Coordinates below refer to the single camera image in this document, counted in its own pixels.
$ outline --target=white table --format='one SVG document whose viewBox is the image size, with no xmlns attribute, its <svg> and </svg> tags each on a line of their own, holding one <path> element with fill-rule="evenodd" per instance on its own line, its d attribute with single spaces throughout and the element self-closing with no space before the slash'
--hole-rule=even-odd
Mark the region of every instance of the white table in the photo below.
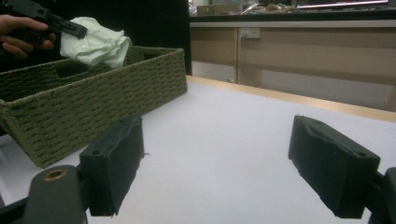
<svg viewBox="0 0 396 224">
<path fill-rule="evenodd" d="M 119 215 L 89 223 L 367 223 L 368 211 L 363 219 L 335 217 L 298 175 L 288 159 L 295 115 L 372 150 L 382 159 L 379 172 L 396 166 L 394 113 L 189 77 L 188 93 L 143 117 L 149 155 Z M 78 153 L 59 164 L 77 165 Z M 0 138 L 5 203 L 26 197 L 40 171 Z"/>
</svg>

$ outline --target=white cloth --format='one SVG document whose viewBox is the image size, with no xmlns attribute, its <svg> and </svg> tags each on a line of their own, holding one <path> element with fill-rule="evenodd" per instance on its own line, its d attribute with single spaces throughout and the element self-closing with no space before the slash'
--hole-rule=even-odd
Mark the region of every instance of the white cloth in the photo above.
<svg viewBox="0 0 396 224">
<path fill-rule="evenodd" d="M 131 39 L 123 31 L 115 32 L 101 26 L 94 18 L 71 20 L 88 29 L 83 39 L 62 33 L 61 55 L 81 63 L 96 65 L 103 62 L 112 68 L 122 67 Z"/>
</svg>

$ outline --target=woven basket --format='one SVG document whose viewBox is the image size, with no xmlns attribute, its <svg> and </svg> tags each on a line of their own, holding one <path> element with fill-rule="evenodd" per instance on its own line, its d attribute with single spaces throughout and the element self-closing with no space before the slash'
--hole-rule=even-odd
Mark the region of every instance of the woven basket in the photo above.
<svg viewBox="0 0 396 224">
<path fill-rule="evenodd" d="M 183 49 L 143 47 L 119 69 L 63 60 L 1 73 L 0 83 L 1 126 L 43 168 L 187 91 Z"/>
</svg>

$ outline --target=electrical outlet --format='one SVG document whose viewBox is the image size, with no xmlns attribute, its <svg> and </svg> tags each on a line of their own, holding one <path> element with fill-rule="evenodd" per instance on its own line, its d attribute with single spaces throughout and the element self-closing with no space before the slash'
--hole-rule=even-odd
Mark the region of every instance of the electrical outlet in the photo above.
<svg viewBox="0 0 396 224">
<path fill-rule="evenodd" d="M 260 39 L 260 27 L 242 27 L 239 34 L 243 38 Z"/>
</svg>

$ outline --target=human hand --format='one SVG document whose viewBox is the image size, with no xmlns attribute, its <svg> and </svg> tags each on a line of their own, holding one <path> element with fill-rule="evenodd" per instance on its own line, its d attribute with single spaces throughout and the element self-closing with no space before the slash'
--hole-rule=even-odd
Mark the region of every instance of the human hand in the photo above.
<svg viewBox="0 0 396 224">
<path fill-rule="evenodd" d="M 35 21 L 28 17 L 13 17 L 10 15 L 0 15 L 0 42 L 4 50 L 14 55 L 16 60 L 25 59 L 28 53 L 34 49 L 53 49 L 56 36 L 49 35 L 43 43 L 29 43 L 18 38 L 9 36 L 15 29 L 30 28 L 36 31 L 45 31 L 49 27 L 46 23 Z"/>
</svg>

